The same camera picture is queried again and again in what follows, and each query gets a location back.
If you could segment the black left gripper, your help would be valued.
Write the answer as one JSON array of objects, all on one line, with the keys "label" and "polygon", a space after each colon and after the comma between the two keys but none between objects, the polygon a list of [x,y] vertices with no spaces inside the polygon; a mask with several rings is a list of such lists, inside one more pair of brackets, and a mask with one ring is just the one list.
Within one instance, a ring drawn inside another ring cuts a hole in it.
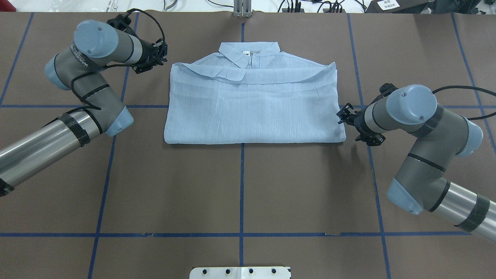
[{"label": "black left gripper", "polygon": [[157,65],[163,65],[167,62],[168,45],[164,39],[158,39],[155,43],[149,43],[138,39],[141,44],[141,57],[137,62],[132,64],[132,69],[136,74],[150,71]]}]

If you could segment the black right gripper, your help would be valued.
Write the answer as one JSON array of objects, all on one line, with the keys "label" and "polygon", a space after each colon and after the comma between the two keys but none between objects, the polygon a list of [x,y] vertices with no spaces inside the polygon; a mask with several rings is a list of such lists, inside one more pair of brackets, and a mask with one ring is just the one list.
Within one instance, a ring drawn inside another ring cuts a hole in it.
[{"label": "black right gripper", "polygon": [[380,146],[386,139],[382,133],[370,129],[365,121],[365,112],[355,110],[351,103],[347,103],[336,116],[339,118],[338,124],[344,123],[356,129],[358,136],[355,141],[361,141],[367,146]]}]

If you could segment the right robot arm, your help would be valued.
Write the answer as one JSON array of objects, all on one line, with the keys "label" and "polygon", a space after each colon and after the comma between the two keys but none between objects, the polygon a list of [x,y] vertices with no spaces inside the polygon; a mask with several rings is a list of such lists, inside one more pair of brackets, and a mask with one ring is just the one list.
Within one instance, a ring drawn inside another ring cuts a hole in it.
[{"label": "right robot arm", "polygon": [[438,90],[423,85],[386,83],[379,91],[366,108],[355,110],[347,103],[337,117],[368,146],[381,145],[384,133],[397,129],[416,138],[387,198],[410,214],[432,212],[465,233],[495,242],[495,202],[444,178],[455,157],[468,157],[482,144],[484,133],[474,118],[444,108],[436,99]]}]

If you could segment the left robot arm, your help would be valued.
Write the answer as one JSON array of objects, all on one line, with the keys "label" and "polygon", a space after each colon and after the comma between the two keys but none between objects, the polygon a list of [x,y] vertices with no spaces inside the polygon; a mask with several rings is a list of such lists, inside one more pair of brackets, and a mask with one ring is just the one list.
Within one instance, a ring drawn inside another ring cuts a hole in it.
[{"label": "left robot arm", "polygon": [[159,38],[148,41],[131,23],[129,14],[106,22],[81,21],[68,46],[50,58],[46,79],[73,102],[64,97],[57,104],[66,105],[66,111],[1,150],[1,196],[98,136],[116,136],[133,124],[104,71],[128,68],[142,74],[167,61],[168,46],[160,24]]}]

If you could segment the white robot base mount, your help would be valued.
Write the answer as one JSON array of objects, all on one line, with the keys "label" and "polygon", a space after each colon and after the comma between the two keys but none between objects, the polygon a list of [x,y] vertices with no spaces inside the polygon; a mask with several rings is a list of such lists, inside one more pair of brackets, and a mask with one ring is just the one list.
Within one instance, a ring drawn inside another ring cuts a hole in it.
[{"label": "white robot base mount", "polygon": [[190,279],[291,279],[290,267],[198,267],[189,274]]}]

